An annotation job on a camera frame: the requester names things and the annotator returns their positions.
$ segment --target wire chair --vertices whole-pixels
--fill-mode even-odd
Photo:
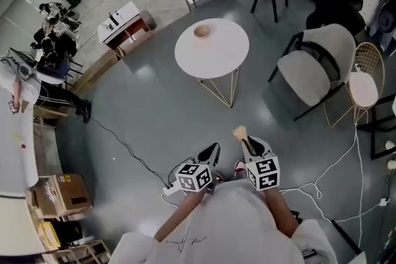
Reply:
[[[382,71],[382,82],[377,84],[374,79],[373,75],[378,67],[378,64],[380,64],[380,69]],[[351,82],[349,80],[349,88],[347,86],[344,86],[346,91],[349,94],[349,97],[352,102],[352,106],[344,113],[337,121],[335,121],[333,124],[330,123],[329,118],[327,116],[327,111],[326,111],[326,106],[325,103],[323,104],[323,109],[324,113],[326,116],[327,123],[330,128],[334,127],[336,124],[338,124],[352,109],[354,113],[354,123],[357,123],[361,117],[367,113],[368,115],[368,109],[372,108],[378,99],[381,97],[382,91],[384,89],[384,84],[385,84],[385,67],[384,67],[384,60],[382,59],[381,52],[372,44],[369,42],[364,42],[361,43],[355,51],[355,59],[353,61],[352,65],[352,70],[351,70],[351,75],[352,73],[366,73],[370,75],[372,78],[372,81],[376,85],[376,89],[378,92],[377,100],[370,106],[361,106],[359,105],[358,102],[353,98],[353,94],[351,92]]]

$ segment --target wooden stick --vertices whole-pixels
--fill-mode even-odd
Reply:
[[[239,142],[242,142],[242,140],[245,140],[247,146],[249,147],[250,152],[253,155],[256,155],[256,151],[254,150],[254,148],[252,147],[252,145],[249,142],[248,132],[246,131],[246,128],[244,126],[239,126],[238,128],[236,128],[234,130],[233,134],[234,134],[234,137],[236,137]]]

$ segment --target wooden bowl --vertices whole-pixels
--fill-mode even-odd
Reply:
[[[194,35],[197,38],[204,39],[210,35],[210,25],[201,24],[194,29]]]

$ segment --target gray floor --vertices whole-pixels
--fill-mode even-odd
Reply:
[[[317,108],[294,123],[293,118],[306,109],[305,105],[281,75],[270,85],[267,83],[290,37],[304,29],[305,19],[314,5],[309,0],[290,0],[289,8],[284,8],[283,0],[278,0],[279,23],[275,24],[270,0],[260,0],[255,15],[249,12],[251,3],[252,0],[215,0],[159,31],[91,89],[87,98],[93,103],[92,117],[116,132],[137,156],[164,177],[173,166],[213,142],[222,148],[218,171],[230,176],[235,161],[242,157],[232,131],[244,125],[249,134],[268,141],[278,155],[281,188],[314,181],[351,146],[355,133],[352,118],[348,116],[330,129],[323,109]],[[240,24],[250,41],[232,109],[186,75],[174,59],[174,46],[180,34],[194,22],[213,17]],[[386,63],[387,75],[394,74],[394,59]],[[388,93],[386,86],[384,96]],[[347,96],[341,93],[328,107],[335,117],[349,107]],[[358,136],[365,179],[365,211],[386,195],[387,159],[370,161],[369,135]],[[161,182],[96,122],[85,125],[79,117],[71,115],[65,124],[58,126],[57,141],[64,172],[82,174],[93,198],[95,206],[84,221],[87,233],[103,238],[114,248],[125,232],[153,235],[172,214],[173,207],[161,200]],[[316,201],[326,217],[345,219],[358,215],[361,176],[356,147],[318,185],[323,198]],[[315,195],[312,187],[306,191]],[[331,224],[321,219],[309,197],[290,192],[285,198],[291,209],[301,212],[302,218],[318,219],[339,263],[353,258],[352,251]],[[169,197],[175,203],[181,199],[179,194]],[[394,210],[395,206],[387,210],[383,236],[395,225],[390,217]],[[377,207],[363,216],[361,248],[368,254],[368,263],[375,262],[377,248],[383,246],[383,242],[378,242],[383,213],[384,209]],[[343,223],[342,227],[358,240],[357,218]]]

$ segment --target white cable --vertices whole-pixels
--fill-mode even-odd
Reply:
[[[355,143],[356,143],[356,138],[357,138],[357,129],[355,129],[355,137],[354,137],[354,139],[353,139],[353,143],[352,143],[352,145],[351,145],[351,147],[335,162],[335,163],[333,163],[333,164],[331,164],[323,173],[322,173],[322,175],[320,175],[316,180],[315,180],[315,183],[313,183],[313,182],[308,182],[307,184],[304,184],[304,185],[302,185],[302,186],[300,186],[300,187],[297,187],[297,188],[290,188],[290,189],[284,189],[284,190],[281,190],[281,193],[286,193],[286,192],[288,192],[289,190],[296,190],[296,189],[301,189],[301,188],[303,188],[303,187],[305,187],[305,186],[307,186],[307,185],[313,185],[314,187],[315,187],[315,189],[316,189],[316,197],[318,198],[318,199],[321,199],[322,198],[322,191],[318,188],[318,186],[316,185],[317,184],[317,182],[318,182],[318,180],[320,179],[320,178],[322,178],[323,176],[324,176],[324,174],[326,174],[328,171],[329,171],[329,169],[331,169],[333,166],[335,166],[338,162],[340,162],[343,158],[344,158],[344,156],[345,155],[347,155],[351,150],[352,150],[352,148],[353,148],[353,146],[355,145]]]
[[[324,216],[322,209],[319,208],[319,206],[317,205],[316,201],[314,200],[314,198],[313,198],[311,195],[309,195],[308,193],[302,191],[300,188],[288,189],[287,191],[288,191],[288,192],[291,192],[291,191],[294,191],[294,190],[298,190],[298,191],[302,192],[304,195],[307,195],[308,197],[310,197],[310,198],[312,199],[312,201],[314,202],[316,208],[321,212],[322,218],[325,219],[325,220],[327,220],[329,223],[331,223],[331,220],[328,219],[328,218],[326,218],[326,217]]]
[[[172,204],[172,203],[170,203],[170,202],[167,202],[167,201],[165,200],[165,198],[163,198],[163,196],[164,196],[164,193],[162,193],[162,195],[161,195],[161,198],[162,198],[163,202],[167,203],[168,205],[171,205],[171,206],[175,207],[176,209],[178,208],[178,206],[176,206],[176,205],[174,205],[174,204]]]
[[[354,139],[353,139],[353,143],[352,143],[351,147],[350,147],[350,148],[349,148],[349,149],[348,149],[348,150],[347,150],[336,162],[334,162],[333,164],[331,164],[331,165],[322,173],[322,175],[320,175],[320,176],[315,180],[315,182],[313,182],[313,183],[312,183],[312,182],[308,182],[307,184],[304,184],[304,185],[302,185],[302,186],[300,186],[300,187],[297,187],[297,188],[284,189],[284,190],[281,190],[281,193],[282,193],[282,194],[285,194],[285,193],[290,192],[290,191],[298,190],[298,191],[302,192],[303,194],[309,196],[309,197],[312,199],[312,201],[314,202],[316,208],[321,212],[322,218],[325,219],[325,220],[327,220],[327,221],[329,221],[329,222],[331,223],[331,221],[330,221],[328,218],[326,218],[326,217],[324,216],[323,211],[319,208],[319,206],[318,206],[318,204],[316,203],[316,201],[314,200],[314,198],[313,198],[310,194],[304,192],[304,191],[302,190],[302,188],[305,187],[305,186],[307,186],[307,185],[313,185],[313,186],[315,187],[315,189],[316,189],[316,197],[317,197],[318,199],[321,199],[322,196],[323,196],[323,194],[322,194],[322,191],[318,188],[317,182],[318,182],[319,179],[322,178],[333,166],[335,166],[336,164],[338,164],[338,163],[343,159],[343,157],[344,157],[345,155],[347,155],[347,154],[352,150],[352,148],[354,147],[355,143],[357,143],[357,144],[358,144],[359,162],[360,162],[360,172],[361,172],[361,191],[360,191],[360,202],[359,202],[359,215],[358,215],[358,216],[351,217],[351,218],[348,218],[348,219],[345,219],[345,220],[339,220],[339,221],[337,221],[337,222],[347,221],[347,220],[353,219],[353,218],[359,218],[359,230],[360,230],[360,235],[359,235],[359,247],[360,247],[361,238],[362,238],[362,235],[363,235],[363,224],[362,224],[362,218],[361,218],[361,217],[362,217],[363,215],[365,215],[366,213],[368,213],[369,211],[373,210],[373,209],[374,209],[375,207],[377,207],[379,204],[373,206],[372,208],[370,208],[368,211],[366,211],[366,212],[364,212],[364,213],[361,212],[362,205],[363,205],[364,173],[363,173],[363,160],[362,160],[361,154],[360,154],[359,138],[358,138],[358,129],[357,129],[357,118],[359,118],[359,112],[360,112],[360,109],[358,109],[357,107],[355,107],[354,110],[353,110],[353,122],[354,122],[354,126],[355,126],[355,137],[354,137]],[[368,111],[365,110],[365,112],[367,113],[367,122],[368,122],[368,117],[369,117],[369,116],[368,116]]]
[[[361,243],[361,236],[363,235],[363,224],[362,224],[362,219],[361,219],[361,208],[362,208],[362,202],[363,202],[363,187],[364,187],[364,174],[363,174],[363,161],[361,159],[360,155],[360,146],[359,146],[359,138],[356,135],[356,141],[358,142],[358,154],[359,154],[359,160],[360,160],[360,172],[361,172],[361,191],[360,191],[360,203],[359,203],[359,226],[360,226],[360,236],[359,236],[359,247]]]
[[[353,216],[353,217],[349,217],[348,219],[337,220],[336,222],[337,222],[337,223],[338,223],[338,222],[345,222],[345,221],[348,221],[348,220],[351,220],[351,219],[359,218],[359,217],[361,217],[361,216],[364,216],[366,213],[369,213],[371,210],[373,210],[375,207],[378,207],[378,206],[379,206],[379,203],[377,203],[377,205],[371,207],[369,210],[365,211],[364,213],[362,213],[362,214],[360,214],[360,215]]]

